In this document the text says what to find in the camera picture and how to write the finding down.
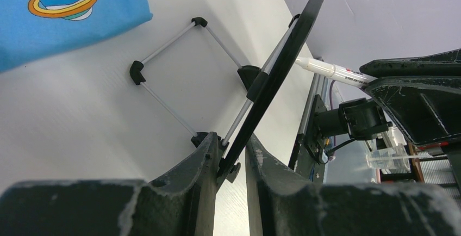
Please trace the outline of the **white marker pen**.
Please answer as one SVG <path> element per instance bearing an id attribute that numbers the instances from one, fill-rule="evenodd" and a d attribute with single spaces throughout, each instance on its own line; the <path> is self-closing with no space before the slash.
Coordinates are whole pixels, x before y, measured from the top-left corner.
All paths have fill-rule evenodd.
<path id="1" fill-rule="evenodd" d="M 344 83 L 360 89 L 365 88 L 377 79 L 376 77 L 360 73 L 356 70 L 326 63 L 314 58 L 298 57 L 295 60 L 295 64 L 307 71 L 317 73 L 328 79 L 335 80 L 336 82 Z"/>

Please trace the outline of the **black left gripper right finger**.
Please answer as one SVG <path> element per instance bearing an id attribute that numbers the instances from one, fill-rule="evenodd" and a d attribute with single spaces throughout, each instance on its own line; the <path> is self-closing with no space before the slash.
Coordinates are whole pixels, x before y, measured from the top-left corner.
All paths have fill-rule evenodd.
<path id="1" fill-rule="evenodd" d="M 460 209 L 437 185 L 315 184 L 255 135 L 245 153 L 251 235 L 460 235 Z"/>

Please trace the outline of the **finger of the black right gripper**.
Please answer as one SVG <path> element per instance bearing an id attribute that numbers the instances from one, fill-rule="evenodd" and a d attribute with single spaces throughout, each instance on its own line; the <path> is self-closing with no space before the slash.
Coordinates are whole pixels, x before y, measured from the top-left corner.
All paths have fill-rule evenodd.
<path id="1" fill-rule="evenodd" d="M 460 141 L 460 77 L 383 77 L 365 93 L 414 145 Z"/>
<path id="2" fill-rule="evenodd" d="M 359 71 L 376 78 L 460 76 L 460 49 L 423 57 L 376 59 L 362 65 Z"/>

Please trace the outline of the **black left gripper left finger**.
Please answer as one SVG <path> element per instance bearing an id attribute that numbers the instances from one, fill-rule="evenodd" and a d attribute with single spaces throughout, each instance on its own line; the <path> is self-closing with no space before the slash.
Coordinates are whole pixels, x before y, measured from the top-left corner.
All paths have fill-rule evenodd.
<path id="1" fill-rule="evenodd" d="M 219 136 L 158 178 L 18 182 L 1 195 L 1 235 L 212 235 Z"/>

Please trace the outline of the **black framed whiteboard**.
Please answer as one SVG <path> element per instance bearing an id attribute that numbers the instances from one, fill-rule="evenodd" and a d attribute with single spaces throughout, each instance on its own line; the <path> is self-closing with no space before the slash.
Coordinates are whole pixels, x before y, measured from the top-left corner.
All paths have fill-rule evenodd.
<path id="1" fill-rule="evenodd" d="M 229 139 L 235 132 L 238 124 L 242 124 L 232 146 L 226 157 L 220 162 L 217 171 L 217 186 L 221 187 L 225 179 L 229 178 L 235 163 L 238 161 L 240 153 L 243 151 L 250 136 L 253 134 L 257 125 L 260 123 L 263 115 L 266 113 L 270 103 L 273 101 L 276 93 L 285 81 L 289 71 L 295 63 L 302 46 L 305 44 L 315 21 L 319 15 L 324 0 L 308 0 L 306 6 L 300 14 L 295 15 L 288 27 L 288 30 L 281 38 L 280 43 L 269 56 L 268 61 L 262 68 L 251 65 L 239 65 L 239 75 L 242 83 L 247 89 L 247 96 L 244 105 L 235 118 L 231 128 L 226 136 L 221 140 L 221 146 L 226 148 Z M 135 85 L 143 86 L 166 110 L 173 115 L 183 127 L 192 134 L 192 141 L 196 145 L 202 141 L 205 133 L 196 132 L 185 122 L 176 112 L 171 109 L 153 90 L 147 85 L 146 79 L 142 75 L 145 65 L 154 57 L 159 55 L 163 50 L 171 46 L 175 41 L 180 39 L 193 27 L 202 27 L 206 29 L 228 56 L 236 61 L 228 48 L 223 44 L 219 37 L 212 31 L 208 21 L 203 17 L 194 17 L 190 24 L 181 32 L 175 35 L 167 43 L 161 46 L 142 61 L 133 61 L 129 69 L 129 75 Z"/>

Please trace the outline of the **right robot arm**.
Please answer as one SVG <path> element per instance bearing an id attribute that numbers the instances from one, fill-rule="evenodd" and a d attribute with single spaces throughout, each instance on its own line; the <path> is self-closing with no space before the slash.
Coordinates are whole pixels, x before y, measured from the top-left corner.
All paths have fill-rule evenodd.
<path id="1" fill-rule="evenodd" d="M 459 49 L 423 57 L 376 59 L 359 70 L 314 58 L 300 57 L 296 64 L 367 94 L 367 98 L 316 113 L 313 123 L 323 137 L 348 134 L 351 140 L 370 140 L 393 123 L 411 144 L 440 148 L 460 166 Z"/>

